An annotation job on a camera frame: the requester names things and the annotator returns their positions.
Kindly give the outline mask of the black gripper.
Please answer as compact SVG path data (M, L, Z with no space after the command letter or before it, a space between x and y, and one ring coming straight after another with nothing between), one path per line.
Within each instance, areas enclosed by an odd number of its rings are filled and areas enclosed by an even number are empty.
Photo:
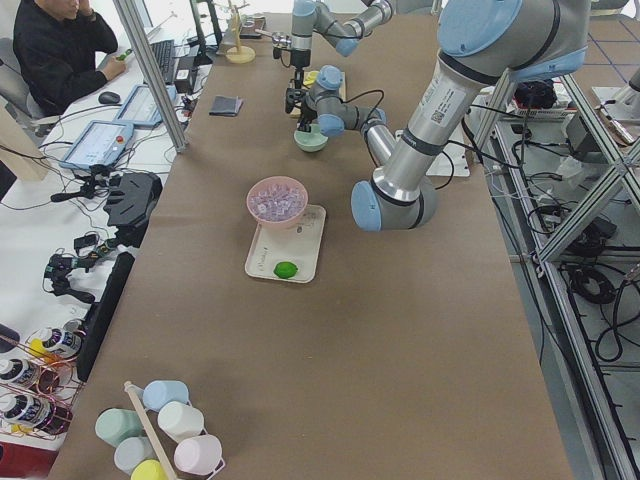
M302 89L304 86L304 69L311 64L311 51L292 49L290 51L290 64L295 68L293 86L295 89Z
M305 97L300 104L299 124L301 125L301 130L310 133L311 124L317 119L317 116L315 101L310 97Z

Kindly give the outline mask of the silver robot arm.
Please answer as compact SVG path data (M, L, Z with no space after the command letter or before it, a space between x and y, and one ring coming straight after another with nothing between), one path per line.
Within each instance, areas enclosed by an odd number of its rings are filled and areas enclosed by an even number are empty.
M367 8L363 12L341 22L322 1L294 2L289 51L296 89L302 88L304 70L311 64L314 33L321 35L340 55L348 57L365 36L389 22L395 13L391 1L364 1L364 4Z
M588 1L450 1L439 17L432 80L401 137L377 107L340 99L341 71L323 66L301 100L301 119L326 137L359 131L379 162L351 193L364 231L414 229L433 216L437 196L426 173L480 91L507 73L516 83L573 73L584 63Z

